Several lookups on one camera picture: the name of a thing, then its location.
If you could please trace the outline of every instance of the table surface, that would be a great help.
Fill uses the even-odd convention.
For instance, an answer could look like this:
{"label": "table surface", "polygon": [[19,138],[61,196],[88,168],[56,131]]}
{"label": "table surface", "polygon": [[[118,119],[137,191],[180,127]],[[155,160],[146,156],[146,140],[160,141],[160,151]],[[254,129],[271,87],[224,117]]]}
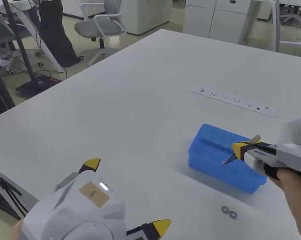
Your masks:
{"label": "table surface", "polygon": [[[273,103],[278,117],[191,93],[194,85]],[[126,201],[128,227],[171,218],[165,239],[279,239],[277,227],[298,239],[273,183],[250,195],[187,161],[204,123],[275,143],[300,113],[300,57],[160,30],[1,114],[0,172],[41,199],[101,157],[98,174]]]}

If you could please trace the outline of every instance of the led light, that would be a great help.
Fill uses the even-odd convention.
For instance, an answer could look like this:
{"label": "led light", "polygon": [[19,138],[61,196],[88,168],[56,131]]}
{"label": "led light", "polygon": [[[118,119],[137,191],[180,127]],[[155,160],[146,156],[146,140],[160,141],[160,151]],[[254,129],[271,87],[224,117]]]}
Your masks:
{"label": "led light", "polygon": [[103,189],[105,189],[105,191],[108,191],[108,190],[109,190],[109,188],[108,188],[104,183],[100,182],[99,185],[100,185]]}

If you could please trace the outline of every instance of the label sticker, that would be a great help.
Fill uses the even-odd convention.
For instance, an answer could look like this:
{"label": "label sticker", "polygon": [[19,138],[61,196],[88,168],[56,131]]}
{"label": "label sticker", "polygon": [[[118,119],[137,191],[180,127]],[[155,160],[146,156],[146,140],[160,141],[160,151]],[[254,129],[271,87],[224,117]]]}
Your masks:
{"label": "label sticker", "polygon": [[82,186],[79,191],[89,200],[91,200],[96,207],[101,208],[110,199],[110,197],[98,188],[94,183],[88,182]]}

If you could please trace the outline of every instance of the chair backrest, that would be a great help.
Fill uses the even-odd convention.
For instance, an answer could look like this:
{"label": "chair backrest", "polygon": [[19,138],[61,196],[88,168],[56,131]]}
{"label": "chair backrest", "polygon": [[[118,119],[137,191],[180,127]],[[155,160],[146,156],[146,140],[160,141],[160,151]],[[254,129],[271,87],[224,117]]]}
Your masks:
{"label": "chair backrest", "polygon": [[105,0],[104,9],[107,14],[118,14],[122,0]]}
{"label": "chair backrest", "polygon": [[272,39],[270,50],[278,52],[281,40],[280,0],[267,0],[272,9]]}

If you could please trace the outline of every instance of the drawer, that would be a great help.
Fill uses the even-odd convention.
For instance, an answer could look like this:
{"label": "drawer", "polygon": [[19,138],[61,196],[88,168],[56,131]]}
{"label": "drawer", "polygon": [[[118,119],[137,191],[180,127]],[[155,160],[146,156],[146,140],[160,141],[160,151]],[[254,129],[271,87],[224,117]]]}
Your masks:
{"label": "drawer", "polygon": [[246,14],[215,10],[209,38],[237,44],[245,19]]}
{"label": "drawer", "polygon": [[216,0],[186,0],[186,5],[202,8],[214,8]]}
{"label": "drawer", "polygon": [[185,8],[185,22],[182,32],[208,38],[213,14],[213,8],[187,5]]}
{"label": "drawer", "polygon": [[250,0],[216,0],[215,9],[247,14],[250,4]]}

